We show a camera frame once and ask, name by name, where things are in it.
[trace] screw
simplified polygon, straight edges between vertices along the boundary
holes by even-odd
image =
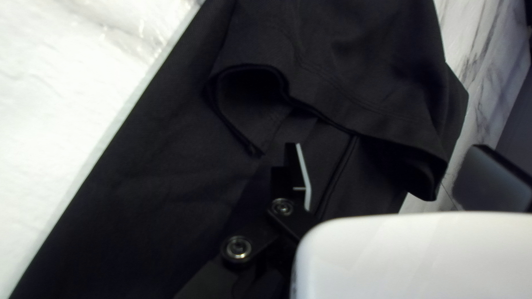
[[[277,214],[289,216],[294,210],[292,203],[286,198],[278,198],[272,202],[271,208]]]
[[[234,236],[227,242],[226,253],[231,259],[243,259],[251,253],[251,243],[243,236]]]

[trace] marble countertop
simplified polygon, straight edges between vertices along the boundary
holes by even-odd
[[[436,202],[450,210],[471,144],[495,147],[530,66],[521,0],[435,0],[448,64],[470,94]],[[0,299],[192,19],[199,0],[0,2]]]

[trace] white surface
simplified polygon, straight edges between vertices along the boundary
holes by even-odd
[[[192,0],[0,1],[0,298],[198,7]]]
[[[531,230],[517,213],[327,221],[300,242],[292,299],[529,299]]]
[[[490,128],[492,121],[501,125],[493,106],[500,101],[493,98],[506,96],[509,111],[529,64],[522,1],[502,1],[497,10],[498,3],[436,0],[447,60],[459,77],[475,78],[466,84],[478,99],[472,103],[486,103],[487,114],[479,115],[487,115],[487,129],[463,134],[467,142],[457,150],[476,136],[498,136],[498,127]],[[0,1],[0,298],[9,295],[198,7],[194,0]],[[477,124],[474,107],[470,128]],[[427,206],[414,198],[407,207],[436,210],[449,202]]]
[[[456,143],[438,199],[409,194],[405,212],[455,208],[452,187],[468,148],[495,148],[530,67],[522,0],[435,0],[445,57],[469,92],[462,134]]]

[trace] black shirt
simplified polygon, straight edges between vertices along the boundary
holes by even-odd
[[[171,298],[285,142],[321,220],[434,200],[466,105],[432,0],[207,0],[11,298]]]

